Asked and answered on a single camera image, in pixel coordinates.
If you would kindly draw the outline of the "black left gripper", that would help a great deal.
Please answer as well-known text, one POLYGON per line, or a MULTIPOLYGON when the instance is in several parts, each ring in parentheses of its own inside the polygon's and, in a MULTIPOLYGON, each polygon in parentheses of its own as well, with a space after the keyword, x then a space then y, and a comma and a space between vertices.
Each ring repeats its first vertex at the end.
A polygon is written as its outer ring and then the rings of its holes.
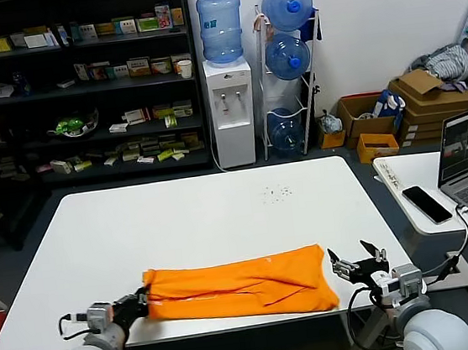
POLYGON ((133 294, 125 295, 113 303, 113 321, 121 327, 132 326, 139 318, 149 315, 149 286, 138 288, 133 294))

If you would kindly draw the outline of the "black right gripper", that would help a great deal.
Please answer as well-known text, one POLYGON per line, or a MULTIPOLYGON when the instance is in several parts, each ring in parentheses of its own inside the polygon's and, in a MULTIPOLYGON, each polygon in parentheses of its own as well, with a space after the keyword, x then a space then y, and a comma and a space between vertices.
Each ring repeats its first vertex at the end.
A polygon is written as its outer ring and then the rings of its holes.
POLYGON ((328 248, 328 255, 333 267, 333 273, 340 278, 349 277, 352 284, 363 284, 367 288, 374 289, 377 287, 372 275, 375 272, 389 271, 389 263, 386 260, 386 250, 377 248, 373 243, 360 240, 362 247, 369 253, 372 259, 360 260, 357 263, 349 263, 346 260, 340 259, 336 253, 328 248))

